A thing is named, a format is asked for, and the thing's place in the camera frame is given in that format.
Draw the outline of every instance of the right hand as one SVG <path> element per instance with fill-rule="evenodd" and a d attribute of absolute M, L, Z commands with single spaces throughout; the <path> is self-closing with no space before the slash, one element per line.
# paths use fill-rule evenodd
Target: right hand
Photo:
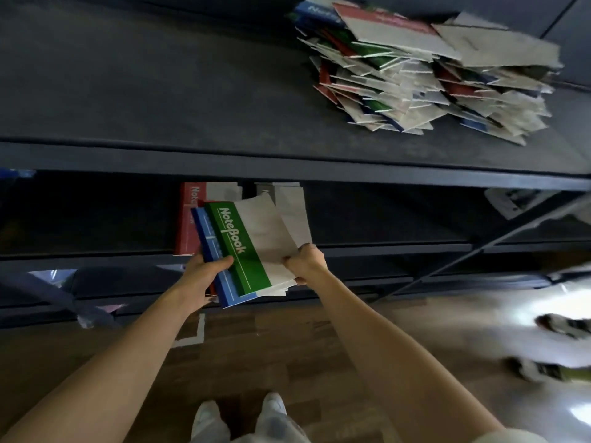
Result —
<path fill-rule="evenodd" d="M 319 270 L 328 270 L 324 253 L 314 244 L 304 244 L 296 256 L 284 258 L 285 267 L 296 276 L 296 282 L 299 285 L 305 285 L 311 274 Z"/>

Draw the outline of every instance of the shoe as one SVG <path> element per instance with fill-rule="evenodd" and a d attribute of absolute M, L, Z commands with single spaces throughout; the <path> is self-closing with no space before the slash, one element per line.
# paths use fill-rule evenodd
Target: shoe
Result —
<path fill-rule="evenodd" d="M 506 362 L 512 372 L 527 381 L 546 382 L 555 379 L 564 382 L 562 373 L 560 373 L 560 365 L 542 364 L 521 357 L 511 357 Z"/>
<path fill-rule="evenodd" d="M 197 409 L 195 420 L 193 421 L 193 428 L 191 431 L 191 438 L 193 438 L 199 431 L 199 425 L 205 423 L 213 418 L 220 418 L 220 409 L 215 401 L 204 401 Z"/>
<path fill-rule="evenodd" d="M 536 324 L 542 328 L 565 334 L 573 339 L 591 337 L 591 330 L 586 320 L 573 320 L 559 314 L 545 314 L 536 318 Z"/>
<path fill-rule="evenodd" d="M 265 412 L 271 411 L 287 415 L 285 404 L 277 392 L 268 393 L 267 396 L 265 396 L 265 399 L 262 401 L 261 415 L 263 415 Z"/>

